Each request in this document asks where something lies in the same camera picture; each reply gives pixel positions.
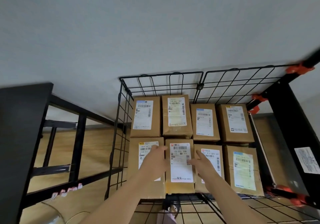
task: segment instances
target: left hand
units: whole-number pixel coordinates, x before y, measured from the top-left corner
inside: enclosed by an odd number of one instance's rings
[[[154,181],[163,176],[168,169],[169,164],[165,160],[165,150],[167,146],[153,145],[150,152],[144,158],[139,173],[142,174],[147,181]]]

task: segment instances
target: brown box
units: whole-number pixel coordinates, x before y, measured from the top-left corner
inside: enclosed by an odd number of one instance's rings
[[[226,181],[235,192],[264,196],[255,148],[225,146],[224,165]]]
[[[190,144],[190,156],[189,159],[194,158],[194,148],[192,139],[166,139],[165,145],[168,149],[165,151],[165,158],[170,164],[170,168],[165,173],[165,188],[167,194],[189,194],[195,192],[194,183],[196,181],[196,170],[192,166],[192,178],[193,181],[189,183],[185,182],[171,182],[171,154],[170,146],[175,147],[174,144],[189,143]]]
[[[194,157],[199,158],[196,150],[199,150],[205,155],[210,155],[213,157],[207,157],[217,173],[224,179],[224,168],[223,168],[223,157],[222,157],[222,146],[217,145],[204,145],[204,144],[194,144]],[[194,184],[194,189],[196,193],[209,193],[203,180],[198,176],[198,171],[195,170],[196,183]]]
[[[188,95],[163,95],[163,135],[190,139],[192,124]]]
[[[190,109],[191,109],[193,139],[195,141],[219,141],[220,135],[219,135],[215,105],[214,104],[190,104]]]
[[[218,106],[218,112],[224,142],[254,142],[245,104],[221,104]]]
[[[275,184],[290,187],[290,180],[284,165],[284,161],[288,161],[286,153],[290,155],[289,149],[284,149],[278,143],[272,131],[271,122],[268,121],[267,117],[255,118],[254,124],[256,125],[267,161],[269,162]]]
[[[130,137],[161,137],[160,97],[136,97],[131,115]]]
[[[159,146],[164,145],[163,137],[154,138],[130,138],[129,144],[129,157],[128,157],[128,179],[136,174],[139,170],[139,161],[141,156],[139,155],[139,146],[145,145],[146,142],[158,141]],[[160,181],[153,181],[145,186],[144,193],[141,196],[142,199],[165,199],[166,198],[166,186],[165,186],[165,174],[161,177]]]

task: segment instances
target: wire grid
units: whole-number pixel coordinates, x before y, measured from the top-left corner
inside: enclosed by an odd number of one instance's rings
[[[187,73],[170,73],[170,74],[155,74],[155,75],[141,75],[141,76],[129,76],[122,77],[121,89],[118,95],[118,110],[116,123],[122,123],[122,132],[115,131],[114,133],[114,150],[110,155],[110,167],[118,168],[123,167],[122,172],[118,173],[116,176],[116,183],[111,184],[108,182],[107,192],[105,198],[109,196],[110,187],[116,186],[118,189],[122,186],[122,183],[126,182],[124,177],[124,170],[126,170],[126,154],[128,151],[129,137],[125,134],[125,127],[130,128],[130,122],[132,118],[130,117],[131,111],[134,109],[133,101],[136,96],[160,96],[160,95],[175,95],[175,94],[188,94],[189,100],[192,103],[206,102],[206,103],[243,103],[250,102],[250,96],[253,90],[258,90],[262,92],[274,82],[276,82],[284,72],[283,67],[290,65],[280,65],[280,66],[266,66],[266,67],[256,67],[256,68],[233,68],[230,70],[219,70],[219,71],[209,71],[206,72],[203,77],[204,72],[187,72]],[[223,90],[220,92],[219,96],[215,93],[218,92],[219,88]],[[234,88],[233,93],[229,93],[229,89]],[[246,89],[245,94],[240,93],[242,89]],[[209,97],[203,97],[203,91],[210,89]],[[199,223],[207,223],[207,220],[202,217],[203,214],[216,214],[220,223],[226,223],[223,219],[221,211],[219,210],[214,198],[207,194],[173,194],[167,195],[166,199],[172,200],[174,203],[181,205],[181,210],[178,215],[181,216],[180,222],[178,223],[188,223],[189,218],[187,215],[194,214],[198,217]],[[262,217],[266,218],[268,223],[320,223],[317,222],[318,219],[312,215],[305,214],[301,210],[297,210],[295,206],[290,204],[282,204],[271,197],[254,197],[249,195],[241,195],[243,199],[252,199],[256,202],[261,202],[264,199],[268,199],[275,203],[276,205],[263,204],[264,207],[252,207],[255,211],[259,212]],[[158,214],[158,211],[152,211],[154,207],[162,206],[161,199],[158,200],[141,200],[137,207],[136,214],[146,214],[147,217],[144,223],[148,223],[148,218],[153,214]],[[140,211],[139,206],[151,206],[150,210]],[[191,205],[194,210],[185,211],[184,207]],[[199,206],[206,206],[206,211],[199,211]],[[299,213],[299,216],[290,216],[286,211],[278,210],[277,207],[285,207],[288,210]],[[261,213],[259,209],[269,208],[273,209],[276,213],[287,217],[287,220],[279,220],[277,218],[269,217],[266,214]]]

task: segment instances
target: white sticker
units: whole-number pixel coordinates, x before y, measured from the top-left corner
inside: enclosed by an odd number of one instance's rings
[[[197,109],[196,134],[201,136],[214,136],[212,124],[212,109]]]
[[[320,174],[319,165],[310,147],[295,148],[303,171],[307,174]]]
[[[186,104],[184,97],[168,98],[168,125],[186,126]]]
[[[158,141],[139,142],[139,168],[138,169],[140,169],[143,159],[150,152],[151,147],[153,145],[158,146],[159,142]]]
[[[134,114],[133,129],[151,130],[153,100],[138,100]]]
[[[242,106],[226,106],[230,132],[248,133]]]
[[[170,144],[171,182],[193,183],[190,143]]]
[[[253,155],[243,152],[233,152],[233,172],[234,185],[236,187],[256,190]]]
[[[201,152],[206,156],[206,158],[210,160],[212,166],[221,177],[220,151],[214,149],[201,148]]]

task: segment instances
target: metal grid panel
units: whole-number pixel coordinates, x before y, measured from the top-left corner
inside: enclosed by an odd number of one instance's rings
[[[123,127],[130,126],[133,100],[137,96],[188,94],[190,103],[249,103],[251,95],[262,92],[283,76],[287,66],[289,65],[209,71],[206,72],[204,77],[204,72],[201,71],[121,77],[116,123],[123,124]],[[115,147],[116,139],[117,142],[120,142],[120,148]],[[126,181],[124,169],[126,169],[125,159],[126,154],[128,154],[128,142],[129,138],[125,133],[115,131],[113,151],[110,155],[110,168],[123,167],[123,169],[121,173],[118,173],[116,183],[110,184],[111,178],[109,177],[105,198],[109,196],[110,187],[116,186],[116,189],[118,189]],[[303,213],[301,209],[295,208],[294,205],[277,201],[278,198],[248,195],[241,195],[241,198],[245,201],[252,200],[258,203],[260,205],[258,207],[250,204],[249,206],[268,223],[320,223],[318,219]],[[207,223],[205,217],[207,214],[213,214],[217,223],[226,223],[211,195],[173,194],[167,195],[167,199],[181,205],[178,223],[189,223],[190,215],[195,215],[198,218],[195,223]],[[162,200],[141,200],[133,218],[137,214],[144,214],[144,220],[142,222],[140,220],[140,223],[154,223],[153,218],[161,209]],[[275,215],[274,218],[270,216],[270,213],[265,213],[264,209],[273,210],[273,214],[277,213],[278,215]]]

